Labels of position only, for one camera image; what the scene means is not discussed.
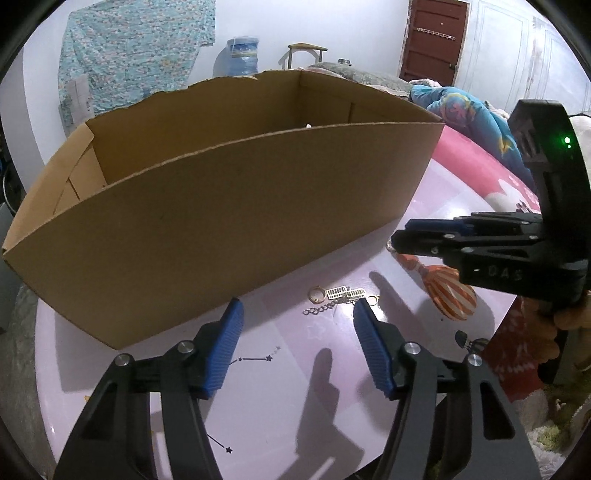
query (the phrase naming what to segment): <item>cardboard box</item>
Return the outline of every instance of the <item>cardboard box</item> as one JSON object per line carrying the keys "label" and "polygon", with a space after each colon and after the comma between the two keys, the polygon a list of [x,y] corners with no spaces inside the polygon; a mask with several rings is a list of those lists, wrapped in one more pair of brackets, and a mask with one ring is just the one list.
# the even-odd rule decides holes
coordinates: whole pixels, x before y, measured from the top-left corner
{"label": "cardboard box", "polygon": [[400,217],[442,129],[409,102],[312,72],[157,93],[71,134],[4,260],[121,349]]}

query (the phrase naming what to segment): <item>orange striped hot air balloon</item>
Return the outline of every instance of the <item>orange striped hot air balloon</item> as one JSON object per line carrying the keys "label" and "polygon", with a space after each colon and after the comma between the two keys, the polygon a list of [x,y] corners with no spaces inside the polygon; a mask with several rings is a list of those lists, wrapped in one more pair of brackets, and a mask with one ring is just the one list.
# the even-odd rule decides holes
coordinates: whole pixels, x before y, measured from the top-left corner
{"label": "orange striped hot air balloon", "polygon": [[445,265],[424,265],[414,255],[399,254],[391,245],[398,263],[407,271],[416,270],[425,287],[425,291],[439,311],[450,320],[464,322],[476,311],[476,293],[470,285],[460,282],[457,270]]}

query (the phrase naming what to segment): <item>metal screw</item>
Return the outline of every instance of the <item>metal screw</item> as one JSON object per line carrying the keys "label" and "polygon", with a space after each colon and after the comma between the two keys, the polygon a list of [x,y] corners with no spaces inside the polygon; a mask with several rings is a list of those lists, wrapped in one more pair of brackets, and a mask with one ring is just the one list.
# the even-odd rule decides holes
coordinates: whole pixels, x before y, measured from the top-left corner
{"label": "metal screw", "polygon": [[404,350],[411,355],[418,355],[421,351],[421,346],[418,343],[408,342],[404,345]]}
{"label": "metal screw", "polygon": [[125,367],[126,365],[129,365],[130,360],[131,357],[127,353],[122,353],[115,357],[115,365],[118,367]]}
{"label": "metal screw", "polygon": [[473,353],[471,355],[468,355],[468,363],[470,365],[473,365],[474,367],[479,367],[482,365],[482,358]]}
{"label": "metal screw", "polygon": [[181,353],[191,353],[195,346],[191,340],[183,340],[177,345],[177,350]]}

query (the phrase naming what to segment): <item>floor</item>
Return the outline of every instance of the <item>floor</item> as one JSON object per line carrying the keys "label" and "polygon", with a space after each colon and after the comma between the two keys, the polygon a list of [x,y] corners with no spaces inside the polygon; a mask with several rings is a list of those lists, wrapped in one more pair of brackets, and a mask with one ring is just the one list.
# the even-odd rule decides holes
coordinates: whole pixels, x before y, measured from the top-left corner
{"label": "floor", "polygon": [[6,333],[0,335],[0,417],[32,466],[51,478],[56,461],[49,447],[35,381],[37,296],[21,287]]}

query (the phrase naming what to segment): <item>brown door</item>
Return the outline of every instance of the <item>brown door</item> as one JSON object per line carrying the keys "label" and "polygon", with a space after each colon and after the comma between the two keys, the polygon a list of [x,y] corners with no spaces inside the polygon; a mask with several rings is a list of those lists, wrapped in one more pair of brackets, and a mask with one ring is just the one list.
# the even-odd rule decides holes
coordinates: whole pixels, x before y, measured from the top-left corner
{"label": "brown door", "polygon": [[468,5],[457,0],[413,0],[401,78],[453,83]]}

